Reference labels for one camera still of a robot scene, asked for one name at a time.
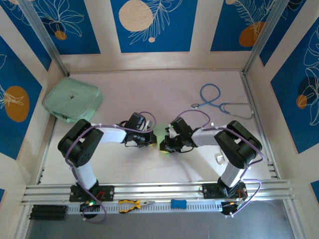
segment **stethoscope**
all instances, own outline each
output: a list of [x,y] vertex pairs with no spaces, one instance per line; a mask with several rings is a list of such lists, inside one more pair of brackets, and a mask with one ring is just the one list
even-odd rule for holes
[[[218,96],[215,97],[214,99],[210,100],[210,101],[205,99],[205,97],[203,96],[203,90],[207,86],[213,86],[213,87],[215,87],[218,90]],[[225,114],[228,114],[228,115],[231,115],[231,116],[236,116],[236,117],[239,117],[239,118],[242,118],[242,119],[245,119],[245,120],[251,119],[253,117],[253,115],[254,115],[253,107],[249,103],[221,103],[220,105],[214,104],[213,102],[220,97],[221,91],[220,91],[219,87],[217,85],[213,84],[213,83],[209,83],[209,84],[203,85],[203,87],[200,89],[199,93],[200,93],[200,97],[202,98],[204,103],[202,103],[202,104],[192,104],[191,107],[194,108],[194,109],[196,109],[198,107],[201,107],[201,106],[204,106],[204,105],[210,105],[210,106],[219,108],[219,110],[222,111]],[[247,105],[250,108],[251,115],[249,117],[243,117],[243,116],[239,116],[239,115],[233,114],[233,113],[231,113],[231,112],[229,112],[229,111],[227,111],[225,109],[225,106],[228,106],[228,105]]]

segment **white table surface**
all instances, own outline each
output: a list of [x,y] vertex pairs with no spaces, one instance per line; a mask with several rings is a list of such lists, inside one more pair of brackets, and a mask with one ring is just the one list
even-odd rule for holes
[[[221,90],[217,104],[223,102],[247,102],[239,72],[210,70],[160,70],[122,71],[99,74],[76,74],[72,78],[99,87],[103,102],[91,119],[92,123],[115,124],[128,120],[133,112],[149,111],[156,116],[159,129],[169,124],[180,112],[191,109],[190,105],[201,103],[200,88],[215,83]],[[212,87],[204,90],[208,100],[217,95]],[[257,138],[254,120],[245,120],[219,111],[218,108],[202,106],[215,125],[225,125],[232,120],[240,121]],[[228,107],[241,114],[247,107]],[[200,113],[183,115],[192,127],[206,122]],[[75,179],[57,149],[62,137],[73,124],[58,120],[45,161],[42,184],[71,184]],[[118,143],[101,143],[91,163],[100,183],[148,183],[148,182],[194,182],[216,181],[226,165],[215,161],[220,153],[218,146],[203,146],[185,154],[163,154],[156,146],[126,148]],[[270,179],[267,163],[254,165],[245,178]]]

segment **gray floor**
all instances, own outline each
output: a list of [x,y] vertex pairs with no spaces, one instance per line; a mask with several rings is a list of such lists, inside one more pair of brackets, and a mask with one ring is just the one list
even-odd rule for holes
[[281,201],[252,202],[235,218],[221,213],[110,214],[101,225],[72,215],[65,222],[32,221],[28,239],[291,239]]

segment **yellow pliers handle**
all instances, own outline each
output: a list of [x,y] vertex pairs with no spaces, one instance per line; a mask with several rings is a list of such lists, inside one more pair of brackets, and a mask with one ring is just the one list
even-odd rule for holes
[[141,209],[140,200],[136,200],[136,201],[133,201],[133,200],[119,200],[119,204],[121,204],[121,203],[133,203],[133,204],[135,204],[130,209],[119,211],[119,213],[122,213],[122,214],[128,213],[130,211],[133,211],[134,209]]

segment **mint green pouch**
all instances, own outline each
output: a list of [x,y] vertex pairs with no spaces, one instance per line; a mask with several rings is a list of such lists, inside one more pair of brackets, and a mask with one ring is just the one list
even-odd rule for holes
[[58,119],[76,123],[80,119],[89,121],[102,100],[96,86],[66,77],[45,98],[43,106]]

